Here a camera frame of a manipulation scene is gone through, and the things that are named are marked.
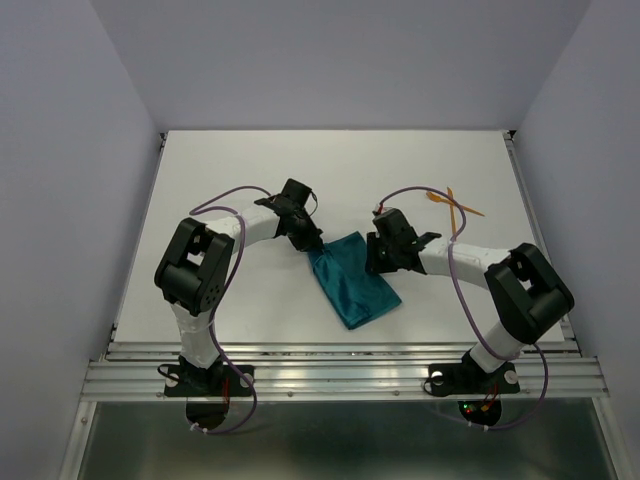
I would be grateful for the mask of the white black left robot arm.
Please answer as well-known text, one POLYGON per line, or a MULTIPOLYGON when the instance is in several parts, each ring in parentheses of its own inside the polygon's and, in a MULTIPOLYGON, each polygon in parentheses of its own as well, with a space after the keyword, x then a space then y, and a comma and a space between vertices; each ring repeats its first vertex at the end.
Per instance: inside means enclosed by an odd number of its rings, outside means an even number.
POLYGON ((315 198, 307 188, 285 189, 242 212, 209 201, 180 221, 154 275, 181 340, 178 363, 159 368, 169 396, 212 396, 228 387, 231 368, 212 339, 213 315, 246 248, 278 237, 299 252, 323 247, 322 231, 306 209, 315 198))

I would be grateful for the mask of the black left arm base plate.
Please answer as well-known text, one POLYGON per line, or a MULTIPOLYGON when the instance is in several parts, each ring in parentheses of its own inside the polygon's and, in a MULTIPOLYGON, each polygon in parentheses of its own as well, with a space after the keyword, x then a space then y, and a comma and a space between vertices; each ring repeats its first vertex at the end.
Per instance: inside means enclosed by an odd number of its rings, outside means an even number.
POLYGON ((215 367, 202 379, 189 378, 177 364, 162 364, 171 379, 165 377, 163 395, 167 398, 249 398, 250 387, 228 365, 215 367))

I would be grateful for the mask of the teal cloth napkin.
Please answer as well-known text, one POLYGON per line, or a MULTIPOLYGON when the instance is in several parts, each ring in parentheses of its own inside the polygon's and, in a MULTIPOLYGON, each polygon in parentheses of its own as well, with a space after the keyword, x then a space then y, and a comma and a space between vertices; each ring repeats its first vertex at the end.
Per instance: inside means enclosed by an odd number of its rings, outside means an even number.
POLYGON ((360 328, 399 307, 401 298, 378 274, 366 269, 367 248, 360 232, 307 253, 311 270, 344 327, 360 328))

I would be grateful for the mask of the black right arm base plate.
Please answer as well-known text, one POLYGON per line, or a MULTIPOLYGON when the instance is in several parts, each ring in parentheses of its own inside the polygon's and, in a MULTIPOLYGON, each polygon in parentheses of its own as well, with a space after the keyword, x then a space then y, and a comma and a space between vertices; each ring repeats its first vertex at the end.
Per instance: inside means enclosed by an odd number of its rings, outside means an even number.
POLYGON ((515 365, 504 363, 496 371, 486 373, 475 364, 436 363, 428 366, 428 375, 422 383, 431 396, 444 398, 451 395, 517 394, 520 392, 515 365))

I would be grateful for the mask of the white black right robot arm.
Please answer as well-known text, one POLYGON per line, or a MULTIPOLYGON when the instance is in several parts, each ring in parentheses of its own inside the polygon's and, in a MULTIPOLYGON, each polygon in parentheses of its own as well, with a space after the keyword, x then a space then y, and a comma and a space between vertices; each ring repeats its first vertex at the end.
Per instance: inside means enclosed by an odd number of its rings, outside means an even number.
POLYGON ((431 232, 421 236, 370 232, 366 244, 369 273, 406 270, 452 280, 477 343, 459 362, 430 368, 432 376, 427 382, 435 396, 477 393, 502 381, 500 370, 512 371, 511 361, 522 349, 536 344, 575 306, 569 288, 533 244, 491 249, 457 243, 431 232), (483 288, 491 296, 498 321, 485 334, 472 319, 462 282, 483 288))

